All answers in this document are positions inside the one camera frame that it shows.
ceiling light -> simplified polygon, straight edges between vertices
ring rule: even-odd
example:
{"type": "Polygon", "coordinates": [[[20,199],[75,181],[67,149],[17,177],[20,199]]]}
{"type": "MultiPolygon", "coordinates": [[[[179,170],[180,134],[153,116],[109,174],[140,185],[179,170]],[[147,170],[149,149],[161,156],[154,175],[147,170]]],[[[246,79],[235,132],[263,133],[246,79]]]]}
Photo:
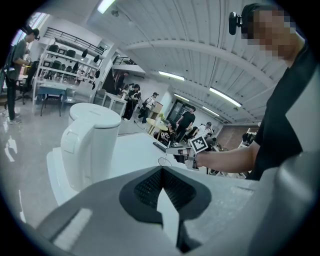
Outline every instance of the ceiling light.
{"type": "Polygon", "coordinates": [[[182,80],[182,81],[185,80],[182,76],[178,76],[178,75],[175,75],[175,74],[170,74],[170,73],[166,73],[166,72],[162,72],[162,71],[159,71],[159,74],[167,76],[167,77],[171,77],[171,78],[176,78],[176,79],[179,79],[179,80],[182,80]]]}
{"type": "Polygon", "coordinates": [[[234,100],[233,98],[229,97],[228,95],[224,94],[223,92],[217,90],[217,89],[214,89],[214,88],[210,88],[209,89],[210,92],[213,92],[217,95],[219,95],[220,97],[226,99],[227,101],[231,102],[232,104],[236,105],[238,108],[241,108],[242,104],[239,103],[238,101],[234,100]]]}
{"type": "Polygon", "coordinates": [[[210,110],[209,108],[206,108],[205,106],[202,107],[203,109],[209,111],[212,114],[215,114],[216,116],[220,117],[220,115],[218,115],[217,113],[213,112],[212,110],[210,110]]]}
{"type": "Polygon", "coordinates": [[[185,100],[186,102],[188,102],[188,101],[189,101],[187,98],[181,97],[181,96],[180,96],[180,95],[178,95],[178,94],[174,94],[174,95],[175,95],[176,97],[180,98],[180,99],[185,100]]]}
{"type": "Polygon", "coordinates": [[[114,2],[115,0],[103,0],[100,5],[98,6],[98,11],[102,14],[105,13],[105,11],[109,8],[109,6],[114,2]]]}

office chair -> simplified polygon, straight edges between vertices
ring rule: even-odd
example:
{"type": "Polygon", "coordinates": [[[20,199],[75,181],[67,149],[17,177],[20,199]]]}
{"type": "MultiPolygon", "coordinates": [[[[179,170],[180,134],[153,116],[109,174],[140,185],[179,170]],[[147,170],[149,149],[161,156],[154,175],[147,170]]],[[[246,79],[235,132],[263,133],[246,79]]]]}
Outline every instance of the office chair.
{"type": "Polygon", "coordinates": [[[32,97],[29,96],[29,95],[26,95],[26,93],[30,92],[32,90],[32,82],[33,82],[33,78],[37,72],[37,69],[38,69],[38,64],[39,64],[39,61],[35,61],[32,63],[32,66],[29,70],[29,73],[28,73],[28,77],[25,79],[25,83],[24,85],[20,85],[20,81],[19,81],[19,89],[20,89],[20,93],[22,93],[21,96],[17,97],[15,99],[15,101],[18,101],[20,99],[22,99],[22,104],[24,105],[25,104],[25,99],[30,99],[32,100],[32,97]]]}

shoe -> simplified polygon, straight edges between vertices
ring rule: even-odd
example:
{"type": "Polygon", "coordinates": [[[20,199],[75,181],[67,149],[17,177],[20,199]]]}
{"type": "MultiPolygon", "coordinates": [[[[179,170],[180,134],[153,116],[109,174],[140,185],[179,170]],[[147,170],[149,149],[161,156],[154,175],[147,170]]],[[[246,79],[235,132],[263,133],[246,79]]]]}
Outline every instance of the shoe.
{"type": "Polygon", "coordinates": [[[20,124],[20,123],[21,123],[21,119],[20,118],[15,118],[15,119],[9,121],[10,125],[20,124]]]}

glossy floor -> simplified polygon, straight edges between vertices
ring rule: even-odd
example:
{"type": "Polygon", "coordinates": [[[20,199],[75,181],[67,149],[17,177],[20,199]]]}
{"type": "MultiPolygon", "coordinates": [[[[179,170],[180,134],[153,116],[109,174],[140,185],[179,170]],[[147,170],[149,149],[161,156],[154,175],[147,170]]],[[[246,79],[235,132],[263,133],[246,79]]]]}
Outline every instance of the glossy floor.
{"type": "MultiPolygon", "coordinates": [[[[60,147],[70,107],[65,106],[59,117],[57,106],[49,105],[40,116],[39,106],[32,113],[32,103],[23,105],[19,100],[15,110],[21,114],[20,124],[10,125],[8,118],[0,116],[1,191],[12,212],[33,227],[57,207],[46,157],[52,148],[60,147]]],[[[136,115],[129,122],[122,121],[119,136],[147,132],[143,129],[148,129],[147,125],[133,122],[136,115]]]]}

